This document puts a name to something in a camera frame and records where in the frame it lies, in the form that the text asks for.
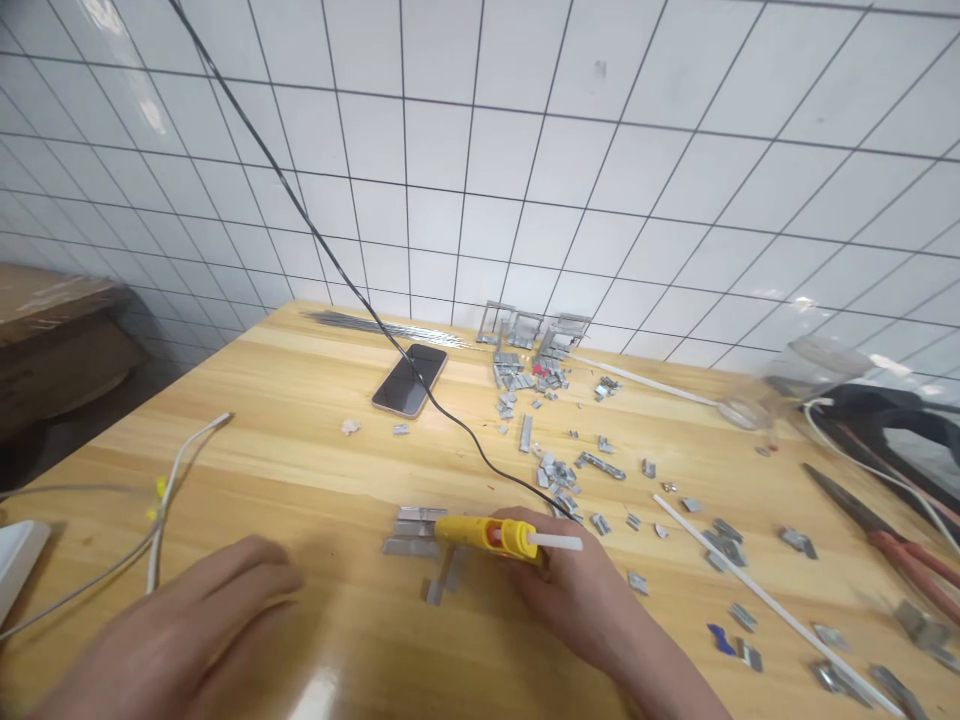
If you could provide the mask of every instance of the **clear plastic container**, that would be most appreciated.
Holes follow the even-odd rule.
[[[874,367],[869,358],[828,338],[804,335],[734,387],[717,405],[745,430],[773,427],[787,410],[854,380]]]

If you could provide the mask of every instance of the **left hand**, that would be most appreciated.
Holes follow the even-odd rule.
[[[199,720],[290,609],[303,584],[258,536],[204,558],[111,620],[33,720]]]

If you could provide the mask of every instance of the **blue piece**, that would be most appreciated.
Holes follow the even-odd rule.
[[[733,655],[737,656],[737,651],[733,649],[733,646],[727,642],[727,633],[719,625],[707,625],[707,630],[713,633],[713,636],[717,639],[717,650],[722,652],[724,655]]]

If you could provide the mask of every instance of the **yellow hot glue gun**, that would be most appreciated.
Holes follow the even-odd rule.
[[[447,515],[437,519],[434,536],[535,565],[543,561],[541,547],[583,550],[578,537],[538,533],[522,520]]]

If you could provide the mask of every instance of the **metal wire bundle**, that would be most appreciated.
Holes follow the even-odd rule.
[[[333,310],[324,310],[323,312],[308,312],[304,316],[318,322],[321,325],[330,325],[331,327],[345,327],[350,330],[361,330],[363,332],[383,333],[380,326],[373,320],[358,318],[346,313],[338,313]],[[465,342],[458,335],[444,332],[443,330],[431,330],[430,328],[421,328],[416,325],[395,325],[393,323],[384,323],[391,335],[396,337],[408,338],[417,342],[429,343],[431,345],[443,345],[444,347],[468,348],[476,350],[473,345]]]

